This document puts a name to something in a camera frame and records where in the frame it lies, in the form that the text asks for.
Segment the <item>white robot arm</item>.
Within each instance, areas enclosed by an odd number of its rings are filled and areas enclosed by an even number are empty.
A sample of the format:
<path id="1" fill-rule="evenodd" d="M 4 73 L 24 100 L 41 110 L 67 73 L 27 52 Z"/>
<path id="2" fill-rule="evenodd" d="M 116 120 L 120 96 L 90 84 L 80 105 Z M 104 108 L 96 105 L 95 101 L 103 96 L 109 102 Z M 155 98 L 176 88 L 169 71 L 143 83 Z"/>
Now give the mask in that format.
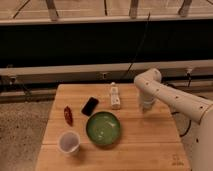
<path id="1" fill-rule="evenodd" d="M 155 99 L 185 114 L 199 125 L 192 159 L 192 171 L 213 171 L 213 101 L 161 83 L 161 73 L 152 68 L 134 78 L 142 109 L 150 109 Z"/>

